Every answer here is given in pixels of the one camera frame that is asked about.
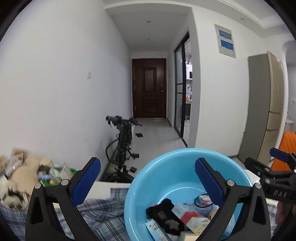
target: small box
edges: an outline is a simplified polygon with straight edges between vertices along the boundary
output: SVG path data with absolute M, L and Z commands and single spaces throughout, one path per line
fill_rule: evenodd
M 196 241 L 199 236 L 199 234 L 194 234 L 192 231 L 183 231 L 181 232 L 178 241 Z
M 145 223 L 155 241 L 172 241 L 154 219 L 148 219 Z
M 202 216 L 191 206 L 177 204 L 172 212 L 195 234 L 201 234 L 210 223 L 208 218 Z
M 186 226 L 190 228 L 195 234 L 201 234 L 204 229 L 208 226 L 210 220 L 205 217 L 193 217 L 186 223 Z

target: microwave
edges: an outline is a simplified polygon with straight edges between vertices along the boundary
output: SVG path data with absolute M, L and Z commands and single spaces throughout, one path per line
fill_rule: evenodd
M 186 79 L 192 79 L 192 64 L 186 64 Z

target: plaid blanket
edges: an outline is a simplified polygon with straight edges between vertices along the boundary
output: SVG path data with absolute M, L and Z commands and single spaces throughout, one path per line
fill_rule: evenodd
M 101 241 L 129 241 L 124 225 L 123 207 L 127 188 L 112 188 L 109 200 L 87 199 L 77 206 L 82 217 Z M 20 241 L 25 241 L 26 211 L 12 210 L 0 206 L 0 211 L 9 227 Z M 57 216 L 65 234 L 74 239 L 60 209 Z

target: blue gripper pad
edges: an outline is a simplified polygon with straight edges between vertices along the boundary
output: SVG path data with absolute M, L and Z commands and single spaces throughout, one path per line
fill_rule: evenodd
M 269 151 L 270 156 L 279 159 L 282 162 L 288 162 L 289 161 L 289 153 L 280 151 L 276 148 L 271 148 Z
M 224 193 L 220 184 L 216 181 L 217 174 L 214 173 L 211 166 L 206 162 L 204 158 L 198 158 L 195 161 L 195 173 L 201 181 L 203 187 L 205 188 L 207 194 L 209 195 L 213 204 L 218 205 L 219 207 L 224 204 Z M 218 181 L 223 182 L 223 177 L 218 176 Z
M 89 190 L 101 171 L 101 162 L 92 157 L 82 170 L 76 172 L 71 179 L 71 202 L 76 207 L 84 202 Z

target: ceiling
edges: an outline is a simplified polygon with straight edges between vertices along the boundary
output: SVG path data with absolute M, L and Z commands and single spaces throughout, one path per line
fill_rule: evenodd
M 191 53 L 191 41 L 188 39 L 184 44 L 185 49 L 185 60 L 189 61 L 191 59 L 192 53 Z
M 249 10 L 259 19 L 277 15 L 276 11 L 273 10 L 264 0 L 233 0 L 245 9 Z
M 111 18 L 131 51 L 167 51 L 186 14 L 139 11 L 117 13 Z
M 127 2 L 128 0 L 103 0 L 105 5 L 112 4 L 120 4 L 122 2 Z M 273 15 L 277 15 L 277 13 L 270 7 L 264 0 L 172 0 L 176 2 L 181 2 L 185 4 L 192 4 L 201 7 L 207 7 L 205 2 L 209 2 L 210 5 L 219 3 L 225 3 L 226 5 L 232 6 L 236 9 L 240 9 L 238 4 L 250 11 L 253 15 L 255 15 L 259 19 L 264 19 Z

